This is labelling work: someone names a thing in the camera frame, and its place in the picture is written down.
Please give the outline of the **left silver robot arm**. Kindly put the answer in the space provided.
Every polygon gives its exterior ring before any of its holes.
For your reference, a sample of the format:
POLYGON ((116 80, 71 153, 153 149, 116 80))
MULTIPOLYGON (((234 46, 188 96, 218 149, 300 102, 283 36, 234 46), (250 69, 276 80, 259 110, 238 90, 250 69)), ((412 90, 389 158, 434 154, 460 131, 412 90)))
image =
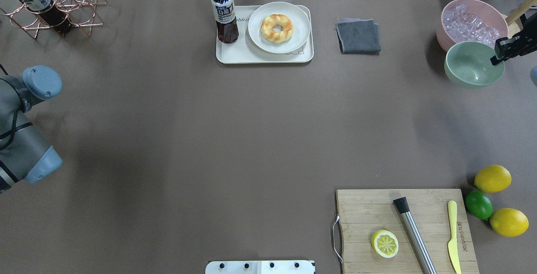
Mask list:
POLYGON ((62 89, 58 73, 45 65, 31 66, 0 81, 0 190, 19 181, 36 183, 59 169, 62 159, 33 125, 26 113, 57 96, 62 89))

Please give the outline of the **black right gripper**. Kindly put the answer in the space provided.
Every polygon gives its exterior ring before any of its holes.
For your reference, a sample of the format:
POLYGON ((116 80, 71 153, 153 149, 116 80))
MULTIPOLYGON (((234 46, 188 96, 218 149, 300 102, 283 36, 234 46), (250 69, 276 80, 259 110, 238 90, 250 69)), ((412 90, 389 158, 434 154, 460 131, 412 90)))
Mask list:
POLYGON ((492 65, 535 52, 537 48, 537 23, 526 21, 522 30, 512 38, 499 38, 495 41, 495 56, 490 58, 492 65))

